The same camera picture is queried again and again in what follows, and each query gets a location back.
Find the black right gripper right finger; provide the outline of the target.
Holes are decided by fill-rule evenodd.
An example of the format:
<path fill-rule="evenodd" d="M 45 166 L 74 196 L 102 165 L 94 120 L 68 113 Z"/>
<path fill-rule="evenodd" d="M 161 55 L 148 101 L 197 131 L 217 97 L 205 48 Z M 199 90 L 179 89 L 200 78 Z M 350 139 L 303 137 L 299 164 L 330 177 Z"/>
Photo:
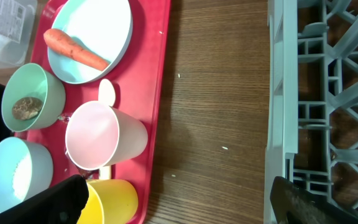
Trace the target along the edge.
<path fill-rule="evenodd" d="M 358 224 L 358 218 L 276 176 L 270 202 L 278 224 Z"/>

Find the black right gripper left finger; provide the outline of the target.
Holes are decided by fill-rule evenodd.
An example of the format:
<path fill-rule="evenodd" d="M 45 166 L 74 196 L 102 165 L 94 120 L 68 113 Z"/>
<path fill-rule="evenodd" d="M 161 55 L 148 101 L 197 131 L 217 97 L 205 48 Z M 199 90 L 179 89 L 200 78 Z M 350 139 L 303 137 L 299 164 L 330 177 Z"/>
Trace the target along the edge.
<path fill-rule="evenodd" d="M 0 213 L 0 224 L 76 224 L 88 198 L 86 179 L 76 174 Z"/>

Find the white rice pile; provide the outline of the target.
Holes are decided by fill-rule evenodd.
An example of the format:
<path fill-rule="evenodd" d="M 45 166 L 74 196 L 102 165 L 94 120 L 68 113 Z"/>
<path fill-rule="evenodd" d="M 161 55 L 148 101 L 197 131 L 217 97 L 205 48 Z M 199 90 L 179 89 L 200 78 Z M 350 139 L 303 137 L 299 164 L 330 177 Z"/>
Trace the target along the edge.
<path fill-rule="evenodd" d="M 14 195 L 19 200 L 24 200 L 30 187 L 32 175 L 32 160 L 30 154 L 26 154 L 17 164 L 12 179 Z"/>

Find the light blue bowl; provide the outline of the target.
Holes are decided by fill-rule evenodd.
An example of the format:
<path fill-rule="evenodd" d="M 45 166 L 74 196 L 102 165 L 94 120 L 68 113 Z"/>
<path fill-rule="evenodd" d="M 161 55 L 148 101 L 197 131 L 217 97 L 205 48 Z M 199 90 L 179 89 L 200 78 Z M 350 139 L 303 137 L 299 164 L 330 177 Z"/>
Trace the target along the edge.
<path fill-rule="evenodd" d="M 30 187 L 24 200 L 14 195 L 12 179 L 18 162 L 30 154 L 32 175 Z M 49 151 L 41 144 L 16 137 L 0 142 L 0 213 L 49 188 L 53 177 L 53 162 Z"/>

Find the brown mushroom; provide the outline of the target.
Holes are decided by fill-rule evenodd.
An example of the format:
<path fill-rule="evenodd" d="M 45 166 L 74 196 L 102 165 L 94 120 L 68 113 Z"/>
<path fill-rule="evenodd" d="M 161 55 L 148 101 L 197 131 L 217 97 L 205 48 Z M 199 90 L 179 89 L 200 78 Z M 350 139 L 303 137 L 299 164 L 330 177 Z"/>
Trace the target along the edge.
<path fill-rule="evenodd" d="M 35 97 L 24 97 L 14 103 L 12 115 L 18 120 L 28 120 L 39 115 L 44 103 Z"/>

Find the green bowl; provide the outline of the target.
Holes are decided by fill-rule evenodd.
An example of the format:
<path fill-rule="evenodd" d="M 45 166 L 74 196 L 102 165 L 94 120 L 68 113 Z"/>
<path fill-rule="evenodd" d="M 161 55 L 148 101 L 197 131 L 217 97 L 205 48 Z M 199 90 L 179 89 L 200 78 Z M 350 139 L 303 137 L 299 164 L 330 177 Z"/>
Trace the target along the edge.
<path fill-rule="evenodd" d="M 31 119 L 15 119 L 14 104 L 25 97 L 42 102 L 40 111 Z M 65 106 L 66 94 L 61 81 L 36 63 L 28 63 L 16 70 L 9 79 L 1 102 L 5 125 L 14 132 L 42 129 L 57 121 Z"/>

